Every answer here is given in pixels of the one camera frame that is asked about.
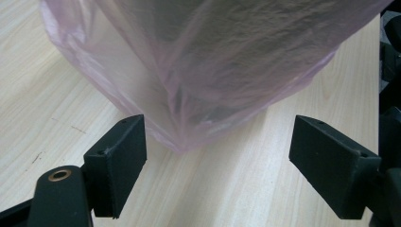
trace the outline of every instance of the pink plastic bag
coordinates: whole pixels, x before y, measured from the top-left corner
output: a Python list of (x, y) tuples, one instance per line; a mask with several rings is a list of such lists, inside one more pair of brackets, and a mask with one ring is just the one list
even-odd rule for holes
[(391, 0), (42, 0), (51, 41), (188, 151), (304, 88)]

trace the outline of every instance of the light wood surface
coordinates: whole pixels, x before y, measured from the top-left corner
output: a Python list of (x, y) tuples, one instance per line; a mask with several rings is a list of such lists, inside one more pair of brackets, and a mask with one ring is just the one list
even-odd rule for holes
[[(377, 150), (378, 18), (302, 92), (184, 155), (148, 137), (148, 161), (118, 220), (95, 226), (367, 226), (339, 220), (288, 160), (296, 114)], [(36, 1), (0, 3), (0, 210), (125, 117), (47, 40)]]

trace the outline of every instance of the black plastic part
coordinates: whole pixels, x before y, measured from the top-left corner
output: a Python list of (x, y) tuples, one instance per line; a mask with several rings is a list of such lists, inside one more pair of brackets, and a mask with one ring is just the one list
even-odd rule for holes
[(27, 223), (29, 227), (93, 226), (79, 167), (57, 167), (39, 178)]
[(401, 75), (397, 75), (379, 95), (379, 112), (385, 113), (391, 107), (401, 110)]
[(401, 113), (391, 108), (379, 117), (379, 147), (382, 158), (380, 172), (383, 174), (390, 168), (401, 167)]
[(380, 43), (381, 79), (390, 82), (401, 73), (401, 53), (392, 45)]
[(118, 218), (147, 160), (144, 116), (118, 122), (85, 153), (84, 160), (95, 215)]
[(361, 219), (366, 183), (380, 164), (376, 154), (324, 122), (298, 115), (289, 159), (339, 218)]
[(401, 52), (401, 16), (393, 17), (385, 26), (387, 38), (395, 50)]
[(366, 206), (374, 213), (369, 226), (392, 227), (392, 215), (383, 189), (384, 175), (377, 174), (366, 187)]
[(394, 226), (401, 226), (401, 168), (389, 169), (384, 182), (384, 194)]
[(381, 11), (380, 15), (383, 16), (383, 14), (386, 11), (395, 11), (395, 12), (401, 12), (401, 1), (399, 0), (394, 0), (392, 1), (383, 11)]
[(0, 226), (25, 227), (32, 200), (24, 201), (0, 213)]

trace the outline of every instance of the screw hole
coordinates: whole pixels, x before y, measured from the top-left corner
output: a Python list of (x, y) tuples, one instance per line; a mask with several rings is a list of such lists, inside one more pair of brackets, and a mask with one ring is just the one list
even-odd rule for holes
[(48, 180), (50, 182), (59, 182), (59, 181), (62, 181), (64, 179), (68, 178), (70, 175), (71, 175), (71, 170), (62, 169), (62, 170), (52, 173), (49, 176)]

